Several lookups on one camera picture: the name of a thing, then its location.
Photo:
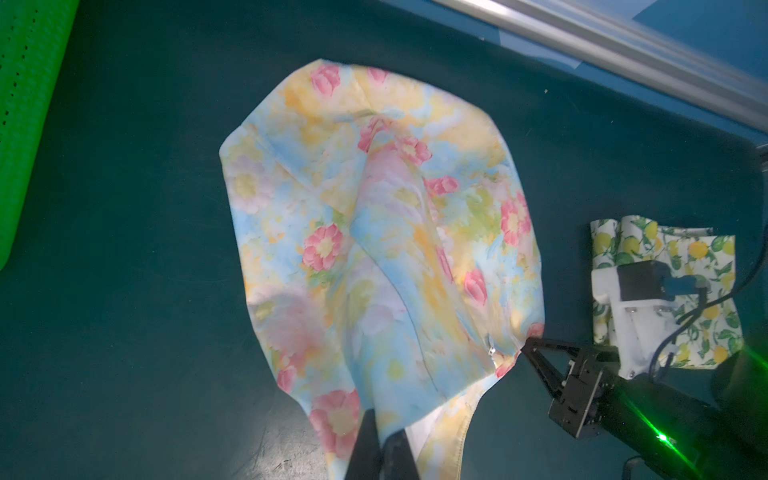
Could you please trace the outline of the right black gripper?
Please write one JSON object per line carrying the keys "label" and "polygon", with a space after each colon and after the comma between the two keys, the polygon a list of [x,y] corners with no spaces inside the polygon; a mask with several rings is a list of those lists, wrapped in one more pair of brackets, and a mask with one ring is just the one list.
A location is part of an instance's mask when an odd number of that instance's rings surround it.
{"label": "right black gripper", "polygon": [[[568,368],[558,370],[544,355],[563,353]],[[614,387],[619,367],[618,350],[610,346],[530,337],[522,347],[552,398],[548,416],[575,439],[601,432],[600,403]]]}

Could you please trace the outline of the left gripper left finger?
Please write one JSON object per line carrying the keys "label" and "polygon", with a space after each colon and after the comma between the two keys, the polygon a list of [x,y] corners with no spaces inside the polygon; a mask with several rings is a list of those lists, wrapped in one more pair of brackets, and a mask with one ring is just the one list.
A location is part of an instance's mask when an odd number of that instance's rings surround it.
{"label": "left gripper left finger", "polygon": [[381,476],[382,461],[375,410],[369,409],[362,417],[344,479],[378,480]]}

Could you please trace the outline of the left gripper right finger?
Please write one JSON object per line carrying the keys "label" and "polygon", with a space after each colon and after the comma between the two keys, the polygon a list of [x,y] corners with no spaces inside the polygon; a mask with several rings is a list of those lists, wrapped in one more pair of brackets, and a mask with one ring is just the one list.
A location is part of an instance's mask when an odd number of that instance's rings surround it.
{"label": "left gripper right finger", "polygon": [[404,429],[390,435],[382,447],[381,479],[420,479],[407,433]]}

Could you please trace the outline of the lemon print skirt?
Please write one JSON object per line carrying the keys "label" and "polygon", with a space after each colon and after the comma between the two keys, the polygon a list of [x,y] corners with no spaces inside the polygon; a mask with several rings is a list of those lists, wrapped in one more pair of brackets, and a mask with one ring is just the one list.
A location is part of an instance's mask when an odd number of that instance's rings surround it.
{"label": "lemon print skirt", "polygon": [[[667,264],[674,276],[695,275],[708,281],[708,299],[716,300],[733,289],[736,280],[735,237],[718,236],[711,228],[663,226],[639,215],[600,219],[590,223],[592,267],[602,269],[655,260]],[[680,351],[671,366],[709,370],[744,344],[735,302],[703,310],[676,340]]]}

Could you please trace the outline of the pink floral skirt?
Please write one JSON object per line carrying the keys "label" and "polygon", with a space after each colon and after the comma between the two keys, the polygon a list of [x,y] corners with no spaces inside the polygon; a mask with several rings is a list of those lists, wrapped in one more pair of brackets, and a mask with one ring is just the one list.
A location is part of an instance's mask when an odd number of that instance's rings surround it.
{"label": "pink floral skirt", "polygon": [[461,475],[484,396],[544,331],[542,266],[509,149],[432,85],[312,62],[224,141],[247,308],[331,478],[364,414],[423,479]]}

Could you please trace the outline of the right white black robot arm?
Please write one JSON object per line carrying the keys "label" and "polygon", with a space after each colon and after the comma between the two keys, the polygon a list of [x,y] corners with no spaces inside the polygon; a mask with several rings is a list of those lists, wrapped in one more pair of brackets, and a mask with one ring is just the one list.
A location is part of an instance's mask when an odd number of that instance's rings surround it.
{"label": "right white black robot arm", "polygon": [[712,377],[715,404],[647,374],[618,374],[614,347],[530,338],[522,348],[552,403],[549,418],[575,439],[610,434],[664,479],[767,476],[767,361],[744,347]]}

